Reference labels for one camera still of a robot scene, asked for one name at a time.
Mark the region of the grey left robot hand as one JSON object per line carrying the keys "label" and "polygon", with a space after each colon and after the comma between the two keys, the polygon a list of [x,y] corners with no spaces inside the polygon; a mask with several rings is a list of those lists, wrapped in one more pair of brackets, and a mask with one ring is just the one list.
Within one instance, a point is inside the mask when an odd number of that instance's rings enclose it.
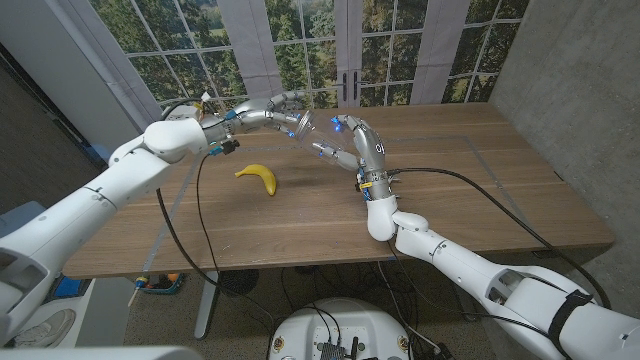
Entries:
{"label": "grey left robot hand", "polygon": [[212,125],[203,127],[209,141],[221,142],[236,134],[246,134],[262,128],[296,136],[304,91],[288,91],[271,98],[252,99],[234,107]]}

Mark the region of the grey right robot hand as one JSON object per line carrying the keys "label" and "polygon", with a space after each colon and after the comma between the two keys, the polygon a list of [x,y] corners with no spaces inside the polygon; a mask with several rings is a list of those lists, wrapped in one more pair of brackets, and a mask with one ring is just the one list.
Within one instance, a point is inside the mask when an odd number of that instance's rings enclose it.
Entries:
{"label": "grey right robot hand", "polygon": [[[367,201],[382,200],[392,195],[385,170],[385,148],[379,134],[361,118],[337,115],[330,120],[328,135],[311,141],[311,149],[323,160],[351,171],[357,171],[360,191]],[[358,155],[349,153],[330,139],[330,135],[347,133]]]}

